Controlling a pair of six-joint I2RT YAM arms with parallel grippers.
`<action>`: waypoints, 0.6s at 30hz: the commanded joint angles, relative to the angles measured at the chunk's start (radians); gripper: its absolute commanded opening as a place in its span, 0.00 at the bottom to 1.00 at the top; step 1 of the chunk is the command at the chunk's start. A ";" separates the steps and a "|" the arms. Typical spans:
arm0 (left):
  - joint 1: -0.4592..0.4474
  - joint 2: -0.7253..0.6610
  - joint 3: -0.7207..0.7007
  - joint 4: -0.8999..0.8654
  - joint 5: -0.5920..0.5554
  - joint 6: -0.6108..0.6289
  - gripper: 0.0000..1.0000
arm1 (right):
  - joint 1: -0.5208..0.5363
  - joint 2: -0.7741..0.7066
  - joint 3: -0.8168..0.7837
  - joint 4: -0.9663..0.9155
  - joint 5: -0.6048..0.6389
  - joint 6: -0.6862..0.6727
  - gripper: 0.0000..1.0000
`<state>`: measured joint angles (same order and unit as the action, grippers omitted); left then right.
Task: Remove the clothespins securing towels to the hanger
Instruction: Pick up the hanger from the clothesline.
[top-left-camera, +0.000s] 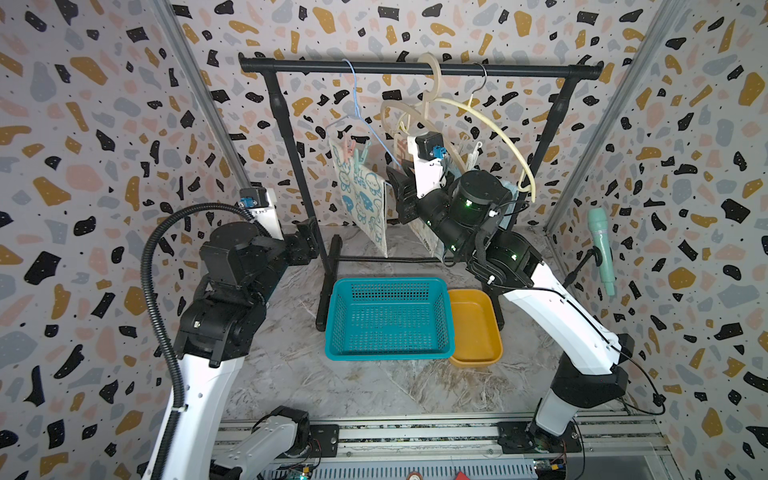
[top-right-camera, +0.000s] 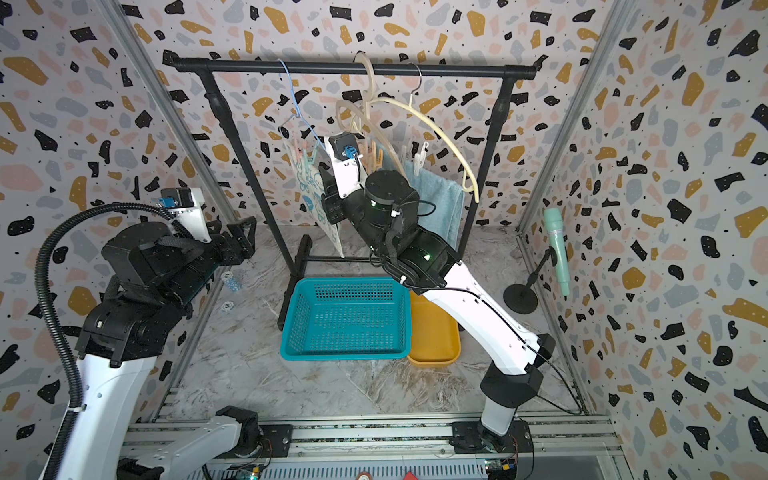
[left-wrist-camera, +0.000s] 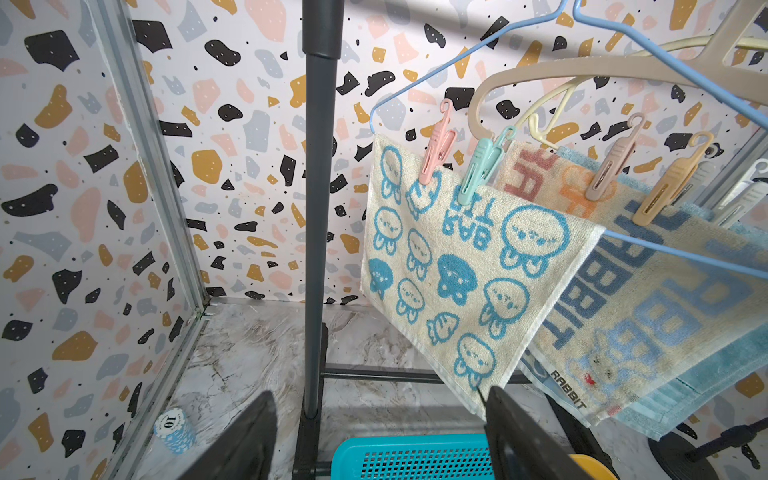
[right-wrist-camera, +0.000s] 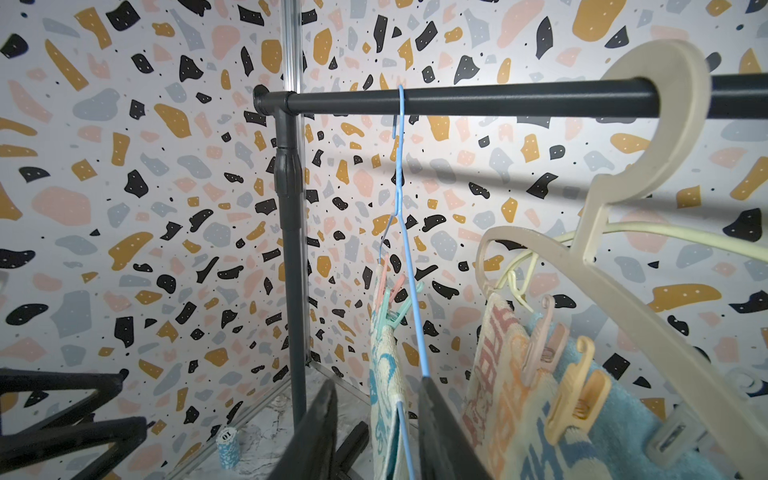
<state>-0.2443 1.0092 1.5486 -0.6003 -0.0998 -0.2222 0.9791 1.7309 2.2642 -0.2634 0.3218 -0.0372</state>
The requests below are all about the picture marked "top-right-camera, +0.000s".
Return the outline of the cream towel blue cartoon print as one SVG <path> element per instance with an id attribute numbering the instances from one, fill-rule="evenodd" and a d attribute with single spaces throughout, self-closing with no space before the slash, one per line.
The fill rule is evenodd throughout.
<path id="1" fill-rule="evenodd" d="M 340 238 L 339 227 L 329 223 L 322 207 L 321 195 L 323 194 L 324 189 L 318 168 L 305 170 L 299 165 L 299 170 L 295 174 L 302 199 L 308 212 L 313 217 L 315 223 L 329 238 L 336 249 L 336 252 L 344 258 L 345 254 Z"/>

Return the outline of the blue wire hanger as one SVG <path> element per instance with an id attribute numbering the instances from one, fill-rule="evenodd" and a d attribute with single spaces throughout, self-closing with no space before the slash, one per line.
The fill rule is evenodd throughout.
<path id="1" fill-rule="evenodd" d="M 302 112 L 301 107 L 299 105 L 299 102 L 298 102 L 298 99 L 297 99 L 297 95 L 296 95 L 296 91 L 295 91 L 295 88 L 294 88 L 293 78 L 291 76 L 290 70 L 289 70 L 286 62 L 283 61 L 282 59 L 279 59 L 278 62 L 282 66 L 282 69 L 283 69 L 285 75 L 287 76 L 288 88 L 289 88 L 289 92 L 290 92 L 290 100 L 291 100 L 291 103 L 293 105 L 293 111 L 292 111 L 291 116 L 289 118 L 287 118 L 282 124 L 280 124 L 278 126 L 278 130 L 281 131 L 284 128 L 284 126 L 286 124 L 288 124 L 289 122 L 291 122 L 293 119 L 299 119 L 307 127 L 307 129 L 309 130 L 311 136 L 314 138 L 315 143 L 317 144 L 317 146 L 320 147 L 323 151 L 325 151 L 325 143 L 324 143 L 324 141 L 316 133 L 314 127 L 307 120 L 307 118 L 303 115 L 303 112 Z"/>

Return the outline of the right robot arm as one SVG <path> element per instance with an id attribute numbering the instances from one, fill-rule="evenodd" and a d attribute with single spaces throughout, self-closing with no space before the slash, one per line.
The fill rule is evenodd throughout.
<path id="1" fill-rule="evenodd" d="M 539 393 L 540 368 L 551 359 L 555 339 L 514 319 L 453 247 L 419 225 L 423 202 L 400 173 L 379 170 L 344 180 L 323 170 L 320 177 L 322 206 L 331 222 L 349 221 L 393 280 L 448 313 L 490 356 L 481 382 L 480 431 L 505 436 L 516 410 Z"/>

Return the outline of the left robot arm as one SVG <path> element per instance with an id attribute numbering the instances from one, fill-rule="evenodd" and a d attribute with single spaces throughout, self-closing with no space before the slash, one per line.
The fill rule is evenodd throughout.
<path id="1" fill-rule="evenodd" d="M 148 222 L 127 227 L 103 248 L 113 269 L 102 301 L 70 342 L 50 289 L 50 263 L 59 242 L 81 223 L 137 209 Z M 171 331 L 224 266 L 250 259 L 257 222 L 204 222 L 193 237 L 178 214 L 148 204 L 112 203 L 82 211 L 44 241 L 35 264 L 38 306 L 67 379 L 69 401 L 43 470 L 46 479 L 182 479 L 222 454 L 260 450 L 255 412 L 227 406 L 203 426 L 157 453 L 122 453 L 140 391 Z"/>

